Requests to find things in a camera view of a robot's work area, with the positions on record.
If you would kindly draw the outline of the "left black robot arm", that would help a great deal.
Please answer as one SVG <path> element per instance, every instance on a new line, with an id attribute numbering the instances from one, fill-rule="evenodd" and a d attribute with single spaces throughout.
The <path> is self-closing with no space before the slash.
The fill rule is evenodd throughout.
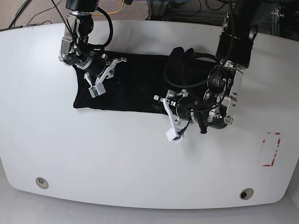
<path id="1" fill-rule="evenodd" d="M 242 81 L 242 70 L 249 67 L 254 40 L 259 25 L 276 7 L 275 0 L 239 0 L 228 2 L 222 33 L 216 55 L 195 53 L 189 49 L 175 48 L 164 68 L 168 84 L 180 88 L 180 92 L 168 90 L 165 97 L 154 96 L 163 104 L 171 128 L 168 141 L 179 142 L 186 129 L 179 123 L 197 123 L 205 134 L 208 127 L 223 129 L 233 122 L 233 108 Z M 187 82 L 187 67 L 198 58 L 215 61 L 215 67 L 206 79 Z"/>

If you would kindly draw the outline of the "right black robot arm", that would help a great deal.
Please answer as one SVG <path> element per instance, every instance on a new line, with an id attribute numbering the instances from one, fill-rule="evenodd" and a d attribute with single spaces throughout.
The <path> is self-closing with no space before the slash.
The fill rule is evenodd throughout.
<path id="1" fill-rule="evenodd" d="M 68 66 L 75 66 L 83 71 L 84 80 L 88 82 L 88 88 L 92 98 L 106 93 L 103 85 L 105 79 L 114 77 L 117 64 L 126 62 L 127 59 L 108 58 L 104 53 L 113 37 L 114 29 L 110 16 L 99 7 L 97 0 L 68 0 L 66 8 L 71 10 L 64 19 L 64 36 L 62 38 L 59 60 Z M 92 13 L 101 12 L 108 21 L 109 36 L 104 44 L 89 43 L 89 34 L 94 27 Z"/>

